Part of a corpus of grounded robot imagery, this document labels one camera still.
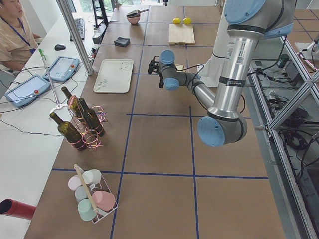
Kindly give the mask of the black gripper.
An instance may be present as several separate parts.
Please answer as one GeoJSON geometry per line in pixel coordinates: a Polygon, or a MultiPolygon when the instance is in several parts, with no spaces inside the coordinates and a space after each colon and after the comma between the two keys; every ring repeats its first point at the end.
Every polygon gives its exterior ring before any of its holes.
{"type": "Polygon", "coordinates": [[[154,56],[153,59],[150,61],[148,66],[148,74],[151,75],[152,73],[160,74],[160,62],[156,60],[156,57],[154,56]]]}

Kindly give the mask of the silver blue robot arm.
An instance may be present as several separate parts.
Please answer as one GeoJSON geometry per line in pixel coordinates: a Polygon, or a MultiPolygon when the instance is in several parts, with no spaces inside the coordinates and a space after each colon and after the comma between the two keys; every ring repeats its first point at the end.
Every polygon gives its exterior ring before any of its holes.
{"type": "Polygon", "coordinates": [[[197,124],[201,141],[219,147],[240,141],[247,124],[237,111],[253,52],[260,39],[288,35],[293,29],[294,0],[228,0],[224,6],[229,40],[224,43],[223,59],[217,92],[211,91],[199,74],[177,70],[175,55],[165,50],[159,60],[153,59],[148,73],[160,77],[159,87],[176,90],[186,86],[207,109],[197,124]]]}

